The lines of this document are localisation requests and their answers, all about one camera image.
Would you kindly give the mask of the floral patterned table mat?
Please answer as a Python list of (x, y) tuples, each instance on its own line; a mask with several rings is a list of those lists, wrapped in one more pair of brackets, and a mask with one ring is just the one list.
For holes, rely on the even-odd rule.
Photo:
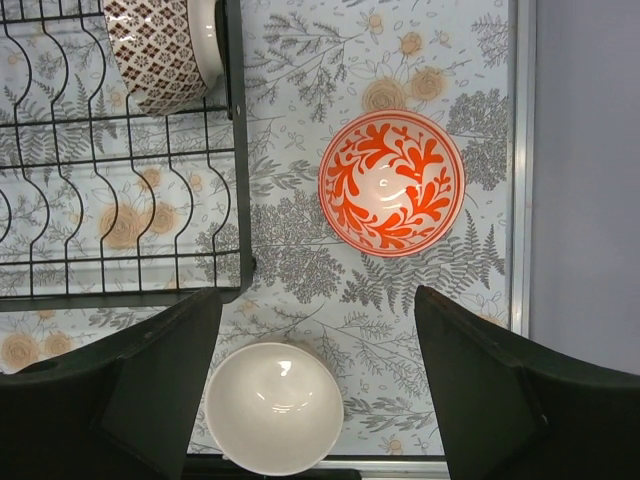
[[(510, 323), (512, 1), (245, 1), (251, 285), (223, 314), (214, 357), (258, 340), (309, 347), (337, 376), (338, 455), (442, 453), (413, 320), (429, 285)], [(466, 170), (461, 212), (437, 244), (379, 258), (346, 244), (318, 199), (332, 137), (394, 108), (443, 127)], [(21, 310), (1, 316), (1, 370), (14, 373), (154, 313)]]

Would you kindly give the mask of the brown diamond patterned bowl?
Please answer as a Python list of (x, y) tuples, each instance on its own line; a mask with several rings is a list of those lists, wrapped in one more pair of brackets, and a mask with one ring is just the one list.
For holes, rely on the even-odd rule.
[(102, 7), (124, 85), (146, 115), (186, 108), (226, 73), (222, 1), (110, 0)]

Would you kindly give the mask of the orange floral patterned bowl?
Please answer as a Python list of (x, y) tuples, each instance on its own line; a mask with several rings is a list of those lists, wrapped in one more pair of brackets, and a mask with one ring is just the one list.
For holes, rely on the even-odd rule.
[(421, 252), (453, 227), (466, 178), (459, 148), (433, 120), (399, 109), (363, 114), (324, 151), (318, 198), (334, 232), (362, 253)]

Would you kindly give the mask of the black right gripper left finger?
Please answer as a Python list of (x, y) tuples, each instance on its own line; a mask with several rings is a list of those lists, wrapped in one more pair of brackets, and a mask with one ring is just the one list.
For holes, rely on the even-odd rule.
[(216, 344), (214, 288), (1, 377), (4, 479), (178, 479)]

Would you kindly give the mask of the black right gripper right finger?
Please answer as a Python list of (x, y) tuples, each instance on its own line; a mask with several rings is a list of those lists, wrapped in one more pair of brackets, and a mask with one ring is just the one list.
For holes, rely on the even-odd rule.
[(546, 348), (431, 287), (414, 318), (453, 479), (636, 479), (639, 378)]

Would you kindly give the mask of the cream bowl right side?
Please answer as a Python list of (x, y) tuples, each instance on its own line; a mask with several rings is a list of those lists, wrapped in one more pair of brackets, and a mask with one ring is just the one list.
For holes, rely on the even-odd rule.
[(245, 346), (223, 360), (207, 383), (203, 410), (223, 455), (266, 476), (314, 467), (344, 422), (339, 386), (323, 362), (276, 342)]

